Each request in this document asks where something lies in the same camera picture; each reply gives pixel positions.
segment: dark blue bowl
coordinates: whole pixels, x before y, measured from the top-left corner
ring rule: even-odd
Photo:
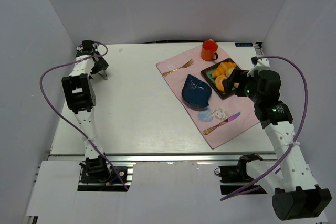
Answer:
[[[191,107],[206,108],[209,106],[211,92],[208,84],[188,74],[182,89],[182,98]]]

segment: mug handle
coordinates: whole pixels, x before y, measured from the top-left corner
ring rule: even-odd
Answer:
[[[218,53],[214,53],[214,55],[216,56],[216,59],[213,59],[213,60],[217,60],[218,59]]]

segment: knife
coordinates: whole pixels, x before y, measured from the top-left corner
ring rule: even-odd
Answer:
[[[207,134],[213,132],[218,127],[220,127],[220,126],[222,126],[224,124],[227,124],[228,122],[231,122],[232,120],[236,119],[239,116],[240,116],[240,112],[238,112],[237,114],[234,114],[234,115],[230,116],[229,118],[225,119],[224,121],[218,123],[216,126],[213,126],[213,127],[210,127],[208,129],[204,130],[203,131],[203,135],[207,135]]]

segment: black label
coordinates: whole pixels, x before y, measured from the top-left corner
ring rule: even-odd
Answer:
[[[236,47],[252,47],[252,43],[235,43]]]

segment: tabletop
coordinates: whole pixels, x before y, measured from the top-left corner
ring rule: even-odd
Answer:
[[[97,97],[95,121],[107,155],[273,153],[260,123],[212,150],[166,84],[156,63],[201,43],[107,45],[108,80],[91,80]],[[254,47],[218,43],[242,68],[251,69]],[[101,54],[104,48],[99,47]],[[62,115],[74,122],[64,104]],[[59,120],[50,154],[83,155],[80,133]]]

